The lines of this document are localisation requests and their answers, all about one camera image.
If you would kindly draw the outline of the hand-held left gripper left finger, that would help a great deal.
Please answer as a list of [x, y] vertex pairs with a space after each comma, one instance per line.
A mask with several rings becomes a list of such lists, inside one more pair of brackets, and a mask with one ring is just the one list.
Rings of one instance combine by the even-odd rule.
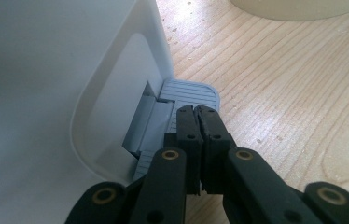
[[198, 116], [193, 105], [185, 105], [176, 111], [176, 130], [164, 135], [165, 147], [177, 147], [187, 154], [187, 194], [199, 195], [201, 191], [202, 136]]

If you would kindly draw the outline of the white pedal trash can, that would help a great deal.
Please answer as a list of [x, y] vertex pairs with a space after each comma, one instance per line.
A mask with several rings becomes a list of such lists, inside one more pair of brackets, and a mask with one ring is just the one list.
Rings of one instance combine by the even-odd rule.
[[184, 105], [156, 0], [0, 0], [0, 224], [63, 224], [102, 181], [129, 185]]

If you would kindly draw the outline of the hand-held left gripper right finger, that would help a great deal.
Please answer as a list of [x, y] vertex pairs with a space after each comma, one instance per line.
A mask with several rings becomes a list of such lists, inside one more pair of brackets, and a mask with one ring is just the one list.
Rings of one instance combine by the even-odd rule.
[[208, 194], [223, 194], [226, 187], [225, 162], [235, 143], [215, 109], [199, 105], [197, 118], [202, 135], [202, 189]]

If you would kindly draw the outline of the beige strainer pot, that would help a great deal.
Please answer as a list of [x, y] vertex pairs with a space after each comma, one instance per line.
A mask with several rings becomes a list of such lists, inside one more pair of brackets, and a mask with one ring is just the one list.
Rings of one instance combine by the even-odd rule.
[[314, 21], [349, 13], [349, 0], [230, 0], [239, 9], [276, 21]]

